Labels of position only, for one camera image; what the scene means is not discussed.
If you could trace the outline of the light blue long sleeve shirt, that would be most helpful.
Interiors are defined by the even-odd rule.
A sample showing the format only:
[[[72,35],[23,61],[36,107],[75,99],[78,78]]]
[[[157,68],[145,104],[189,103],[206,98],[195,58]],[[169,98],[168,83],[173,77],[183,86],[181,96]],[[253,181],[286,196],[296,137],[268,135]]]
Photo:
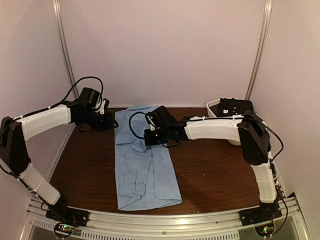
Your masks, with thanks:
[[[136,105],[116,112],[114,132],[117,208],[144,211],[182,203],[180,188],[168,148],[145,146],[145,114],[154,110]]]

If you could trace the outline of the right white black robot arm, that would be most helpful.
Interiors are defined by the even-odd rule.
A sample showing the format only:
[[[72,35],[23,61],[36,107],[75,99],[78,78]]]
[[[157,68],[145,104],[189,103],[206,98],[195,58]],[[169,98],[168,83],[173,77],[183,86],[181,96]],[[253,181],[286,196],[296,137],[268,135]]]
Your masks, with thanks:
[[[241,146],[242,157],[253,169],[259,199],[263,203],[257,208],[256,216],[266,221],[276,212],[273,202],[277,191],[272,171],[270,130],[254,111],[247,110],[243,115],[193,116],[176,120],[165,106],[160,106],[148,112],[145,119],[150,125],[144,131],[146,146],[198,139],[227,140]]]

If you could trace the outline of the white plastic basket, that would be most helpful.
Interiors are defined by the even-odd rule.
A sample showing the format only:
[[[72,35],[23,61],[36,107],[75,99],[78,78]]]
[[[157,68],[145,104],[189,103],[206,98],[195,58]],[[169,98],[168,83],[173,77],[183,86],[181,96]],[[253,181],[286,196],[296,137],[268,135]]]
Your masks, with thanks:
[[[232,145],[240,146],[241,141],[237,125],[242,121],[245,111],[254,109],[252,102],[237,98],[219,98],[209,101],[206,108],[210,118],[231,117],[231,119],[218,119],[210,122],[209,137],[228,140]]]

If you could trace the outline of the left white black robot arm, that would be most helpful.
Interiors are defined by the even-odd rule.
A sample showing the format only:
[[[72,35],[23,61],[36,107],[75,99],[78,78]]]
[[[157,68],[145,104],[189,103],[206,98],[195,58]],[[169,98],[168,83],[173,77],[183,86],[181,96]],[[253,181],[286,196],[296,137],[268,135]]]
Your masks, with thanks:
[[[44,202],[54,205],[51,211],[61,222],[69,221],[72,211],[63,203],[57,203],[62,194],[32,162],[36,144],[44,141],[39,147],[40,155],[44,156],[45,148],[57,141],[62,131],[71,125],[87,125],[96,132],[117,128],[114,113],[108,106],[108,99],[102,98],[98,91],[85,87],[75,100],[63,100],[32,113],[4,117],[1,121],[0,159],[7,166],[7,173],[25,184]]]

